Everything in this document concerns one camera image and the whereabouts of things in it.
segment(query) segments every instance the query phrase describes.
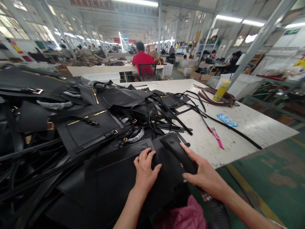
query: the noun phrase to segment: ceiling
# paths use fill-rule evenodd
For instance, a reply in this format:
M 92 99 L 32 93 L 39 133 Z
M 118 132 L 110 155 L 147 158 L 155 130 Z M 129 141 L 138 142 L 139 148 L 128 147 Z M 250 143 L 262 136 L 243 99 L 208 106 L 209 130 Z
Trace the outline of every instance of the ceiling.
M 96 7 L 84 7 L 71 5 L 72 0 L 48 0 L 52 6 L 64 8 L 72 15 L 79 16 L 83 22 L 92 24 L 94 28 L 98 28 L 103 32 L 104 37 L 113 39 L 118 37 L 119 32 L 128 35 L 130 39 L 145 39 L 151 31 L 158 28 L 157 15 L 137 14 L 125 12 L 124 10 L 106 10 Z M 230 14 L 236 17 L 249 18 L 253 20 L 261 20 L 266 22 L 273 13 L 281 0 L 164 0 L 162 6 L 162 19 L 169 19 L 174 15 L 178 15 L 178 7 L 166 5 L 173 3 L 177 6 L 185 6 L 187 8 L 206 8 L 207 11 L 218 12 L 219 14 Z M 304 7 L 304 0 L 297 2 L 297 7 Z M 253 33 L 259 31 L 259 27 L 248 25 L 238 25 L 232 22 L 217 20 L 215 28 L 219 28 L 219 37 L 230 37 L 232 33 L 236 36 L 237 32 Z

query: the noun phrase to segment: yellow glue bottle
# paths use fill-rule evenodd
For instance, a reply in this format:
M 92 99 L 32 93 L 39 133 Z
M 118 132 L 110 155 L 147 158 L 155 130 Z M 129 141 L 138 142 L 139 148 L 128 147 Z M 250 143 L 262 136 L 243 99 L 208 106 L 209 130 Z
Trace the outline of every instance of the yellow glue bottle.
M 225 92 L 227 91 L 230 85 L 231 85 L 230 80 L 223 81 L 221 86 L 218 88 L 217 92 L 215 93 L 213 100 L 214 101 L 221 100 L 221 98 L 223 97 L 223 95 L 225 94 Z

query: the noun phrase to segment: yellow floor line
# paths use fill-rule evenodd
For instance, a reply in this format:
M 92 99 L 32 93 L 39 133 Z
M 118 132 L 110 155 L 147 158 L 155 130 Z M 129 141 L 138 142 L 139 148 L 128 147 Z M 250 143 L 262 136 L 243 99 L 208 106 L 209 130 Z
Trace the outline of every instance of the yellow floor line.
M 297 143 L 298 145 L 300 145 L 301 147 L 304 147 L 305 148 L 305 144 L 302 143 L 302 142 L 299 142 L 298 140 L 296 140 L 295 138 L 290 138 L 291 141 Z
M 262 198 L 254 191 L 254 189 L 249 185 L 249 183 L 243 178 L 243 176 L 237 171 L 237 169 L 232 165 L 228 164 L 227 168 L 230 170 L 234 178 L 237 180 L 237 182 L 242 186 L 242 188 L 246 192 L 252 192 L 254 193 L 259 202 L 260 202 L 260 209 L 263 212 L 263 214 L 268 219 L 272 219 L 273 221 L 279 223 L 282 226 L 285 226 L 282 221 L 276 216 L 276 214 L 268 207 L 268 205 L 262 200 Z
M 174 73 L 175 75 L 177 75 L 177 76 L 179 76 L 179 77 L 181 77 L 181 78 L 185 79 L 183 76 L 180 76 L 179 74 L 177 74 L 177 73 L 176 73 L 176 72 L 174 72 L 174 71 L 172 71 L 172 73 Z

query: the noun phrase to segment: concrete floor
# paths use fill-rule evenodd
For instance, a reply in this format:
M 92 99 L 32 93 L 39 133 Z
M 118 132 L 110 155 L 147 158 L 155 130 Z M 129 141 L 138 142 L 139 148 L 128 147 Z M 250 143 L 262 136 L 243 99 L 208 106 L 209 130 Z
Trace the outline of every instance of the concrete floor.
M 173 68 L 174 80 L 186 77 Z M 217 169 L 224 180 L 257 211 L 288 229 L 305 228 L 305 124 L 300 134 Z M 205 217 L 208 210 L 203 205 Z M 232 229 L 247 228 L 230 212 Z

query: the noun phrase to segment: blue label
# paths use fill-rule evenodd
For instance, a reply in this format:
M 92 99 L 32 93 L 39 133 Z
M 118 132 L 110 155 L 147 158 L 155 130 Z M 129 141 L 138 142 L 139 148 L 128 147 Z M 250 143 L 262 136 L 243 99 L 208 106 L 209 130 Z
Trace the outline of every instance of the blue label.
M 217 114 L 216 115 L 221 121 L 223 121 L 225 124 L 227 124 L 228 126 L 231 127 L 236 127 L 238 126 L 238 124 L 236 122 L 234 122 L 232 119 L 228 118 L 226 115 L 224 114 Z

